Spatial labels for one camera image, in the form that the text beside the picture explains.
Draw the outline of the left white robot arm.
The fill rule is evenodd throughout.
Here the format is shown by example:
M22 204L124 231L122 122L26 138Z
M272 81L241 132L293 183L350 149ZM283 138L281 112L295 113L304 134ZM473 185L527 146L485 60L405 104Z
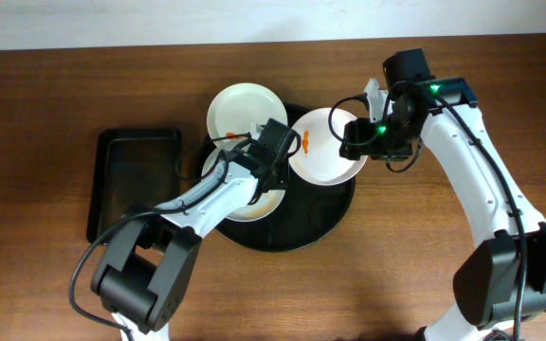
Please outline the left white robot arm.
M124 216L98 237L106 249L92 291L125 340L156 340L186 294L203 239L230 213L282 186L300 135L269 119L257 138L221 150L206 176L181 196Z

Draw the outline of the light grey plate bottom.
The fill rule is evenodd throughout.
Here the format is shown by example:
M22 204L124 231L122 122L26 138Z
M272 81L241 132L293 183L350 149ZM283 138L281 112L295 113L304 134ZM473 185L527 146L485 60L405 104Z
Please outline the light grey plate bottom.
M216 147L210 152L202 166L201 174L205 175L208 172L221 150L230 151L236 144L237 142L233 141L227 142L222 147ZM281 204L284 195L285 191L283 189L270 190L262 194L255 204L237 208L229 213L227 218L240 223L260 220L271 214Z

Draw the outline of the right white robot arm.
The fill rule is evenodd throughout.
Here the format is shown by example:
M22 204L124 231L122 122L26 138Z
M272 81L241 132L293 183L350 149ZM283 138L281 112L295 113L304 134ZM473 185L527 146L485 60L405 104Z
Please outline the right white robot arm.
M546 220L496 151L461 77L439 79L421 49L395 53L358 96L368 116L347 123L339 153L407 171L423 149L442 166L469 222L474 252L453 278L454 303L419 340L516 340L546 313Z

